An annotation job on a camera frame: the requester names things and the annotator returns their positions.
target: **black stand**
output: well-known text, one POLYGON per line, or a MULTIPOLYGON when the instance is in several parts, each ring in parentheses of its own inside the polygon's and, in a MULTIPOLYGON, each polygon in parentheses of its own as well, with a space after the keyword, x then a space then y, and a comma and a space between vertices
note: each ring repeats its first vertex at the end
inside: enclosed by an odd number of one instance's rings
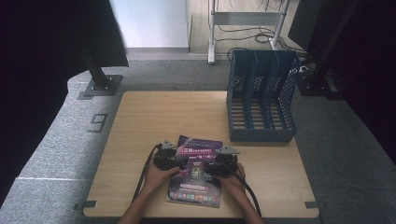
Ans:
POLYGON ((300 77, 297 85, 301 95, 326 96, 330 100, 343 100, 340 87, 337 84, 342 81, 342 79, 337 74, 329 72, 329 69, 332 66, 332 60, 334 57, 334 45, 344 28, 347 26, 347 23, 358 3, 359 0, 354 0, 349 5, 340 24, 337 26, 334 33, 332 33, 329 43, 320 55, 316 67, 313 68, 313 70, 308 69, 304 71, 303 69, 300 71, 300 77))
POLYGON ((78 100, 91 100, 93 96, 113 96, 119 86, 122 75, 105 75, 102 68, 97 66, 85 44, 81 44, 81 57, 91 73, 92 80, 85 91, 82 91, 78 100))

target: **person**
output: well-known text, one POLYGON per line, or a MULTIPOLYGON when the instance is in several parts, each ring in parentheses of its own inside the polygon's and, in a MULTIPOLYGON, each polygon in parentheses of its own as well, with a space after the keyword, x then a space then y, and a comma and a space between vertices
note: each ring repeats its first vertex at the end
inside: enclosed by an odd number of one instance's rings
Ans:
MULTIPOLYGON (((245 169, 241 163, 238 163, 239 173, 241 177, 245 179, 245 169)), ((170 176, 180 169, 178 167, 172 168, 167 171, 162 171, 156 167, 153 160, 148 165, 148 169, 145 174, 145 181, 143 188, 140 190, 136 198, 131 202, 127 210, 124 212, 119 220, 119 224, 137 224, 140 222, 144 210, 157 189, 166 182, 170 176)), ((242 211, 244 219, 247 224, 263 224, 264 221, 256 212, 255 208, 251 204, 246 191, 241 182, 235 177, 221 177, 215 176, 221 185, 233 196, 239 208, 242 211)))

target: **controller cable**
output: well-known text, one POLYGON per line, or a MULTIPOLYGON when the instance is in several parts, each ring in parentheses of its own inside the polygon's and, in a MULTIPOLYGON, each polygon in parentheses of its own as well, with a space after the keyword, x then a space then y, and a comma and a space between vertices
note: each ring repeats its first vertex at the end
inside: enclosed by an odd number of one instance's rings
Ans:
POLYGON ((148 159, 146 160, 145 165, 143 166, 143 170, 142 170, 142 174, 140 175, 139 178, 139 183, 137 184, 136 190, 134 191, 134 197, 132 198, 132 202, 134 201, 134 199, 136 198, 136 196, 139 194, 140 188, 142 187, 142 183, 143 183, 143 179, 145 177, 146 174, 146 170, 149 168, 149 162, 152 159, 152 155, 154 154, 154 150, 155 148, 160 148, 160 145, 156 145, 151 152, 148 154, 148 159))
POLYGON ((233 176, 235 176, 240 182, 241 184, 245 187, 245 189, 247 189, 248 193, 250 194, 251 198, 253 199, 254 205, 256 206, 256 211, 257 213, 260 215, 260 217, 262 216, 262 211, 260 210, 260 206, 259 206, 259 202, 257 202, 257 198, 256 195, 254 195, 253 190, 250 188, 250 186, 248 185, 248 183, 245 181, 244 178, 242 178, 240 175, 238 175, 236 172, 234 172, 230 166, 228 166, 226 164, 226 162, 219 160, 221 162, 221 164, 228 170, 231 172, 231 174, 233 174, 233 176))

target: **hand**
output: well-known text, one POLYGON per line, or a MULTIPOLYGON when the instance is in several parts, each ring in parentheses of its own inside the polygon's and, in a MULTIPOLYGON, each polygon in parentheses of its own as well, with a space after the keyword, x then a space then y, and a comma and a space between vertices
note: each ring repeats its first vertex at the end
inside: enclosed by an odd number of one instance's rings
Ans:
POLYGON ((167 179, 169 179, 172 174, 176 173, 179 170, 180 168, 174 167, 167 171, 163 171, 156 165, 154 165, 153 160, 151 160, 148 164, 148 169, 145 174, 145 185, 143 186, 143 188, 154 191, 158 189, 167 179))
MULTIPOLYGON (((241 176, 243 179, 246 178, 245 175, 245 168, 241 163, 238 163, 238 169, 239 172, 236 172, 239 176, 241 176)), ((233 196, 237 193, 244 193, 246 194, 245 187, 242 185, 242 183, 235 177, 222 177, 222 176, 215 176, 220 182, 221 185, 233 196)))

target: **black curtain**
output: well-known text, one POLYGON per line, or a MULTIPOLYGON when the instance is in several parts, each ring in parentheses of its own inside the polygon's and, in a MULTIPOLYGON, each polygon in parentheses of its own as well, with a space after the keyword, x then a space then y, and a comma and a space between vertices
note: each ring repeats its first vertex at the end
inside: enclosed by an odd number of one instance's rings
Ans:
POLYGON ((396 162, 396 2, 360 0, 334 51, 342 94, 396 162))
POLYGON ((128 66, 107 0, 1 1, 0 203, 61 108, 67 81, 98 66, 128 66))

